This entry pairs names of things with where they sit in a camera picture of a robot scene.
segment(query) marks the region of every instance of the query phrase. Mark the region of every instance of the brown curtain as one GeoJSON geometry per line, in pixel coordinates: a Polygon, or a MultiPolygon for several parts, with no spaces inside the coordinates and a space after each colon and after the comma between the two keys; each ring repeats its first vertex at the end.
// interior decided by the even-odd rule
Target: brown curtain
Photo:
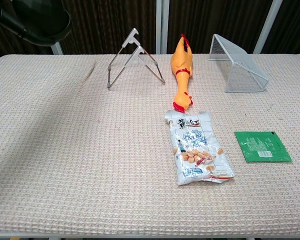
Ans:
{"type": "MultiPolygon", "coordinates": [[[[3,0],[4,9],[15,16],[10,0],[3,0]]],[[[0,26],[0,57],[8,54],[53,54],[51,47],[36,46],[0,26]]]]}
{"type": "Polygon", "coordinates": [[[300,0],[282,2],[262,53],[300,54],[300,0]]]}
{"type": "Polygon", "coordinates": [[[170,0],[167,53],[182,33],[197,54],[208,54],[213,34],[252,53],[271,7],[271,0],[170,0]]]}
{"type": "MultiPolygon", "coordinates": [[[[72,31],[61,41],[64,54],[116,54],[133,28],[151,54],[156,51],[156,0],[62,0],[72,31]]],[[[122,53],[132,53],[128,45],[122,53]]]]}

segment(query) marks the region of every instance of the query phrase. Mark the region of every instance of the yellow rubber chicken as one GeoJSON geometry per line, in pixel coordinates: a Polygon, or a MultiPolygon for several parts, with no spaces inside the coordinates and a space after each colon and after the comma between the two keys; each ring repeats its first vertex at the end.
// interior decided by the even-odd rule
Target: yellow rubber chicken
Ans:
{"type": "Polygon", "coordinates": [[[171,69],[178,83],[178,92],[173,100],[175,110],[185,113],[189,105],[194,104],[188,94],[188,81],[192,76],[192,52],[184,34],[181,35],[175,52],[171,57],[171,69]]]}

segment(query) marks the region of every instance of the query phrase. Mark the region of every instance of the plastic bag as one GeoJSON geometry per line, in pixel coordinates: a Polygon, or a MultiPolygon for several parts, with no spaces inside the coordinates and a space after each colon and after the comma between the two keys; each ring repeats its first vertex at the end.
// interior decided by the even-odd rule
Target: plastic bag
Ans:
{"type": "Polygon", "coordinates": [[[169,110],[164,119],[170,125],[178,185],[222,183],[235,176],[214,136],[209,113],[187,115],[169,110]]]}

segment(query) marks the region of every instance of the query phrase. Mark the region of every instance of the white textured tablecloth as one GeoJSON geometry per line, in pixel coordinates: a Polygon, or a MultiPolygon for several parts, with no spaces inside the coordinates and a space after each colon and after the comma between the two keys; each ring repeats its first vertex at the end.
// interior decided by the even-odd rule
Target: white textured tablecloth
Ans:
{"type": "Polygon", "coordinates": [[[109,91],[113,57],[0,58],[0,233],[300,236],[300,55],[253,55],[259,93],[224,93],[217,63],[193,55],[187,112],[211,113],[236,176],[184,186],[164,120],[171,55],[154,56],[165,85],[136,65],[109,91]],[[277,132],[293,162],[247,163],[234,131],[277,132]]]}

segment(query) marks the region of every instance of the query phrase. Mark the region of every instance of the green packet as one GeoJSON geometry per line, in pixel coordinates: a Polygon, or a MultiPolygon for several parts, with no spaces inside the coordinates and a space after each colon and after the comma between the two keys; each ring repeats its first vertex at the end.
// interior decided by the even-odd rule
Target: green packet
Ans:
{"type": "Polygon", "coordinates": [[[292,162],[274,131],[235,131],[247,162],[292,162]]]}

